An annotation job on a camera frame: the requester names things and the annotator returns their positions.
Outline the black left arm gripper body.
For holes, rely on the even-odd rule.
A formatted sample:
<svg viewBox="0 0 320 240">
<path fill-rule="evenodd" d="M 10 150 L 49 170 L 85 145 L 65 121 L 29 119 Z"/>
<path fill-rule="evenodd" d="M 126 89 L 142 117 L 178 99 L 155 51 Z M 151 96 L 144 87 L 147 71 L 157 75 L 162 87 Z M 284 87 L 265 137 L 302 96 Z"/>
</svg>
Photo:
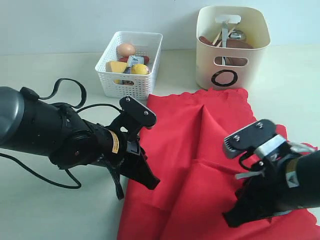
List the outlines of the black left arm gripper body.
<svg viewBox="0 0 320 240">
<path fill-rule="evenodd" d="M 105 167 L 116 178 L 119 178 L 120 167 L 125 157 L 129 155 L 145 155 L 145 150 L 140 145 L 139 133 L 129 136 L 128 131 L 111 129 L 110 126 L 99 126 L 102 133 L 99 135 L 99 143 L 102 144 L 102 154 L 99 157 L 99 165 Z"/>
</svg>

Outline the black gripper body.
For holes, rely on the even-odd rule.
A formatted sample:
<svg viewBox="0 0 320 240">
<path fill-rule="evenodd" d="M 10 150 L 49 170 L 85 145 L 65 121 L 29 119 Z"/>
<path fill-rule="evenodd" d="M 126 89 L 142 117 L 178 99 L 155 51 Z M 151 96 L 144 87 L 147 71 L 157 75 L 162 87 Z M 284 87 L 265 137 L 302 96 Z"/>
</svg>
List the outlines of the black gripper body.
<svg viewBox="0 0 320 240">
<path fill-rule="evenodd" d="M 235 192 L 239 198 L 259 199 L 264 201 L 265 214 L 263 219 L 281 216 L 289 213 L 277 206 L 276 201 L 287 187 L 285 181 L 285 163 L 299 157 L 298 153 L 270 153 L 249 169 L 250 176 L 246 177 L 241 188 Z"/>
</svg>

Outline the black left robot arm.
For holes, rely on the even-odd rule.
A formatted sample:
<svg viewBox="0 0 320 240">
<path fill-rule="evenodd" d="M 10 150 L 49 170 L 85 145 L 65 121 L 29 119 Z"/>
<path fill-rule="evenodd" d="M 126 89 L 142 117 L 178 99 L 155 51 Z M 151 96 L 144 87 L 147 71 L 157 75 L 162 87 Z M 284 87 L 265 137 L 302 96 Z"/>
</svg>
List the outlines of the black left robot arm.
<svg viewBox="0 0 320 240">
<path fill-rule="evenodd" d="M 153 190 L 160 180 L 150 169 L 139 132 L 152 128 L 156 114 L 132 96 L 120 99 L 118 116 L 109 124 L 92 123 L 79 116 L 86 110 L 87 93 L 73 106 L 48 104 L 33 90 L 0 89 L 0 146 L 17 152 L 46 156 L 59 169 L 97 165 L 109 170 L 118 199 L 124 197 L 120 177 Z"/>
</svg>

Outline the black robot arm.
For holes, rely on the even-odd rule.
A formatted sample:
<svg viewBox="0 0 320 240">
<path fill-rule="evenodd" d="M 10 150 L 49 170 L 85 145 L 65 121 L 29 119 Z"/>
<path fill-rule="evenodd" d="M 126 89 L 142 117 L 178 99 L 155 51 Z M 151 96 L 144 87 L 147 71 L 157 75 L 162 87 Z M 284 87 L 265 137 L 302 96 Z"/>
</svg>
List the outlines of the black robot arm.
<svg viewBox="0 0 320 240">
<path fill-rule="evenodd" d="M 233 208 L 239 224 L 320 205 L 320 152 L 290 153 L 244 182 Z"/>
</svg>

